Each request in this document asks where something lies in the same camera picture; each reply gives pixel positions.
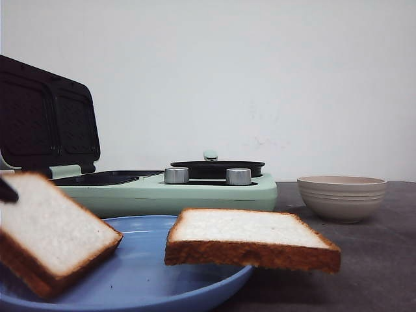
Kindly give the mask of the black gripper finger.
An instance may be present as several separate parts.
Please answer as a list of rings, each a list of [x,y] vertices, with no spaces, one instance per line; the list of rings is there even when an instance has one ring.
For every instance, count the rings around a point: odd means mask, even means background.
[[[2,178],[0,179],[0,198],[5,203],[16,203],[19,200],[18,193]]]

